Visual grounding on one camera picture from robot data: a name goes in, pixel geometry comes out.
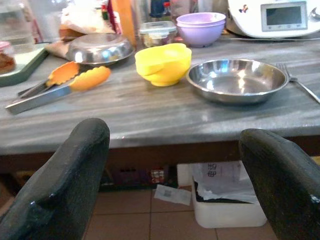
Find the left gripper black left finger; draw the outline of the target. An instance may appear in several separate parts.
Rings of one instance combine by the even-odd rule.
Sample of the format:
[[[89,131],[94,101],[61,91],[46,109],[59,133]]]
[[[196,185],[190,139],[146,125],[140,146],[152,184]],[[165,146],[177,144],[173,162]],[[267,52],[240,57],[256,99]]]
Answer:
[[[1,239],[82,239],[95,206],[109,143],[110,130],[102,119],[81,121],[1,216]]]

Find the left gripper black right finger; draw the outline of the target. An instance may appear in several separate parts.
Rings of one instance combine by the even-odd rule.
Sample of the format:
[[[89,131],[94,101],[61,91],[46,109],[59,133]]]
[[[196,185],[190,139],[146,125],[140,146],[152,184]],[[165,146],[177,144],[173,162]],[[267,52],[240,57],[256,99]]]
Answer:
[[[240,159],[279,240],[320,238],[320,167],[296,143],[264,129],[245,129]]]

